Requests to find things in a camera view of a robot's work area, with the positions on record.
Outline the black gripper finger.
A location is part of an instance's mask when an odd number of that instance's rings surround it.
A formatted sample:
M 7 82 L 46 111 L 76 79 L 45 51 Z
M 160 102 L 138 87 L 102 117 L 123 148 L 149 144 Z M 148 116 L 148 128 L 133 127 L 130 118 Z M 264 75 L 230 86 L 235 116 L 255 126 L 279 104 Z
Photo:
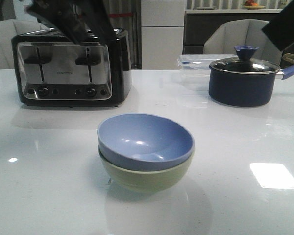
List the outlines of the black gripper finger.
M 101 44 L 110 44 L 117 39 L 102 0 L 75 0 L 74 3 L 83 12 L 85 23 Z
M 74 16 L 71 0 L 35 0 L 27 12 L 62 32 L 71 42 L 83 43 L 88 34 Z

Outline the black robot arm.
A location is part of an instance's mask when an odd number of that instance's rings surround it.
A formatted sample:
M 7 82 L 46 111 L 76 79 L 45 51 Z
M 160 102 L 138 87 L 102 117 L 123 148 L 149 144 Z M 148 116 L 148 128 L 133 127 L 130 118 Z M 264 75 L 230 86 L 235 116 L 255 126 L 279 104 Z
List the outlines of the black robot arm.
M 70 4 L 82 10 L 82 19 L 101 44 L 108 45 L 117 38 L 101 0 L 35 0 L 27 12 L 51 24 L 71 42 L 81 44 L 87 40 L 88 34 L 82 22 L 74 16 Z M 280 51 L 294 44 L 294 0 L 262 31 Z

